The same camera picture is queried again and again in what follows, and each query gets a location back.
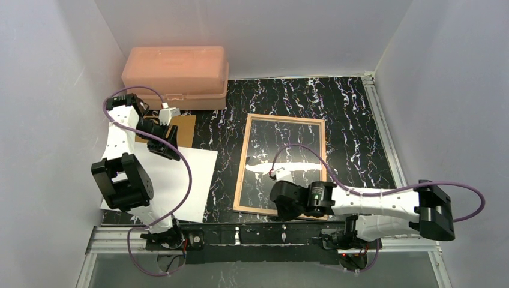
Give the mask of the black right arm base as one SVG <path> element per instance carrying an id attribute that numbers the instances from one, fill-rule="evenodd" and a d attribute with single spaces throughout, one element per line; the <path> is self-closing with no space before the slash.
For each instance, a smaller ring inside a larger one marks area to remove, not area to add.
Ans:
<path id="1" fill-rule="evenodd" d="M 357 237 L 356 231 L 341 229 L 322 229 L 322 247 L 326 250 L 376 249 L 378 240 L 365 241 Z"/>

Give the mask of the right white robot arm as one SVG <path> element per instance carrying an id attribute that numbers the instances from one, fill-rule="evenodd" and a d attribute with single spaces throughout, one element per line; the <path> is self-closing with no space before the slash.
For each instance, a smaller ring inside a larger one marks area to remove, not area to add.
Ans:
<path id="1" fill-rule="evenodd" d="M 430 181 L 395 192 L 340 187 L 324 181 L 303 187 L 279 180 L 271 189 L 270 200 L 285 221 L 300 216 L 347 216 L 342 234 L 349 240 L 372 242 L 386 236 L 411 234 L 434 241 L 456 238 L 451 198 Z"/>

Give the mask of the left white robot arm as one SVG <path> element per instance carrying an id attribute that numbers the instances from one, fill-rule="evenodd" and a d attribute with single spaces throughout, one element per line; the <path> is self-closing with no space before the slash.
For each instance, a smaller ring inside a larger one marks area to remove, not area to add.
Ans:
<path id="1" fill-rule="evenodd" d="M 178 127 L 171 119 L 179 109 L 167 102 L 161 105 L 158 121 L 145 118 L 148 105 L 135 94 L 110 97 L 103 102 L 103 112 L 110 121 L 107 143 L 101 160 L 91 165 L 91 173 L 111 209 L 136 216 L 152 234 L 173 228 L 167 209 L 155 202 L 155 189 L 148 172 L 135 155 L 136 138 L 147 141 L 148 152 L 180 161 Z"/>

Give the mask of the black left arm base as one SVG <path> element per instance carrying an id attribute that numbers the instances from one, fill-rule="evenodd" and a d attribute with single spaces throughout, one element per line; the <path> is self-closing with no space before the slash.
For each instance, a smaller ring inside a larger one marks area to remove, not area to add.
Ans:
<path id="1" fill-rule="evenodd" d="M 152 234 L 143 233 L 140 237 L 146 240 L 146 250 L 179 250 L 199 251 L 204 243 L 204 232 L 201 229 L 191 229 L 187 226 L 173 226 L 167 232 Z"/>

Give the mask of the white-backed printed photo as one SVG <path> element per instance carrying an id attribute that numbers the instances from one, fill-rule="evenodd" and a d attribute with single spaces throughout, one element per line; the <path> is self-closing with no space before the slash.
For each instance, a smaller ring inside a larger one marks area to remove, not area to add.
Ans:
<path id="1" fill-rule="evenodd" d="M 151 178 L 155 202 L 169 212 L 179 204 L 188 189 L 188 172 L 184 163 L 155 155 L 144 143 L 136 142 L 134 147 L 135 156 Z M 175 216 L 179 220 L 202 223 L 218 152 L 186 147 L 178 150 L 190 165 L 192 188 Z"/>

